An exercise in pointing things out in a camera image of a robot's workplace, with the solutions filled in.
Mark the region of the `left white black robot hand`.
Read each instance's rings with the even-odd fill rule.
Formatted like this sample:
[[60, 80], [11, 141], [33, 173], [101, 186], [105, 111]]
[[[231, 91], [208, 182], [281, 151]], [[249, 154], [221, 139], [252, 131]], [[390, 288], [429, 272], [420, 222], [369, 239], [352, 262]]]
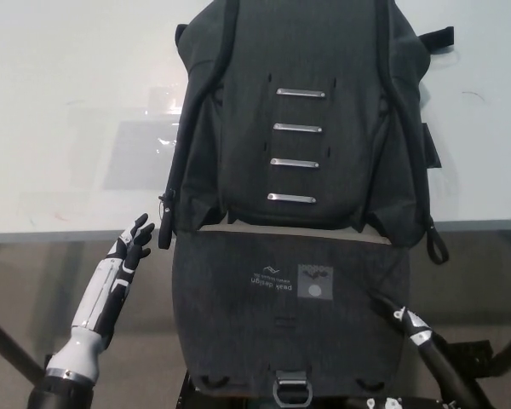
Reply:
[[135, 271], [151, 253], [147, 245], [154, 228], [144, 213], [118, 236], [85, 289], [72, 321], [73, 328], [97, 333], [105, 342], [112, 339]]

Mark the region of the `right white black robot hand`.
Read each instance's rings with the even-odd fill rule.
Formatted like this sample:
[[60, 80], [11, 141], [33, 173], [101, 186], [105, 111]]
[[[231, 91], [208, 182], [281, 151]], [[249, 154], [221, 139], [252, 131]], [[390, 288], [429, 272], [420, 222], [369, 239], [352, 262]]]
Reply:
[[379, 291], [370, 291], [369, 297], [377, 313], [400, 329], [418, 348], [432, 340], [432, 328], [405, 305]]

